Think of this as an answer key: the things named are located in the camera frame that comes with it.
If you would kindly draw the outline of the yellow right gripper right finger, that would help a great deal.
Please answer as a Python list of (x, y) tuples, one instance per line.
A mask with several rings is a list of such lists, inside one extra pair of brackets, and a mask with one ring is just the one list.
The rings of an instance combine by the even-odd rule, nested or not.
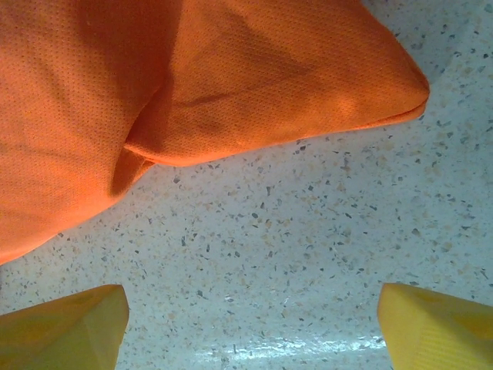
[(377, 318), (394, 369), (491, 369), (492, 307), (386, 283)]

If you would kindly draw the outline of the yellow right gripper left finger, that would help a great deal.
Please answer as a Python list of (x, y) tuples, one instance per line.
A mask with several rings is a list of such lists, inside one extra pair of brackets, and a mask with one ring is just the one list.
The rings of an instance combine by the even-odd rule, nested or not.
[(114, 369), (129, 320), (107, 284), (1, 316), (2, 369)]

